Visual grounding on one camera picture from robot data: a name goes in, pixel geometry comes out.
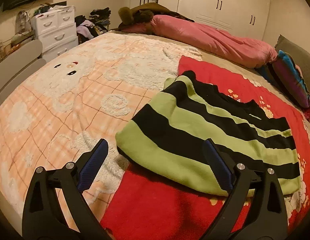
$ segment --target white drawer unit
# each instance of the white drawer unit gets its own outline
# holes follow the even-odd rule
[[[35,16],[35,29],[37,36],[55,30],[58,25],[57,12],[47,12]]]
[[[78,45],[78,38],[75,37],[66,41],[63,45],[56,46],[53,49],[49,49],[48,51],[42,54],[42,58],[46,60],[46,62],[51,61],[52,59],[62,55],[63,53],[69,51],[70,49],[76,47]]]
[[[57,12],[59,27],[68,25],[74,22],[74,8]]]
[[[42,42],[46,62],[78,45],[74,6],[58,9],[32,18],[36,38]]]
[[[57,30],[45,33],[38,37],[43,44],[43,52],[64,43],[66,40],[75,38],[76,35],[76,23],[66,25]]]

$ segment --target pile of clothes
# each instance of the pile of clothes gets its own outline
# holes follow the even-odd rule
[[[82,44],[88,40],[91,40],[98,35],[100,35],[99,29],[83,15],[79,15],[75,17],[76,22],[76,32],[79,38],[79,44]]]
[[[107,32],[107,26],[110,25],[111,11],[107,7],[105,9],[97,9],[91,11],[89,20],[93,22],[101,33]]]
[[[83,15],[76,16],[76,32],[79,44],[106,33],[108,31],[106,27],[111,23],[109,21],[110,15],[111,11],[107,7],[105,9],[93,10],[89,19],[86,19]]]

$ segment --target pink fluffy blanket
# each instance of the pink fluffy blanket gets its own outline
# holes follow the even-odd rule
[[[261,67],[277,57],[275,49],[266,42],[240,38],[211,26],[155,15],[151,20],[152,32],[157,36],[180,41],[247,68]],[[122,29],[130,33],[146,33],[146,24],[135,24]]]

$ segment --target blue gripper pad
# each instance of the blue gripper pad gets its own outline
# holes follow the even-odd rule
[[[203,143],[203,154],[221,189],[230,193],[233,190],[232,174],[209,140]]]
[[[98,171],[107,157],[107,154],[108,143],[104,140],[79,173],[79,180],[77,184],[77,189],[79,192],[88,190],[91,187]]]

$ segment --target green and black striped sweater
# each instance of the green and black striped sweater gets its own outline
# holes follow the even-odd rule
[[[227,196],[202,153],[211,138],[236,163],[273,168],[284,195],[298,190],[296,146],[284,117],[269,119],[255,101],[238,102],[197,81],[193,71],[165,87],[116,134],[121,154],[197,191]]]

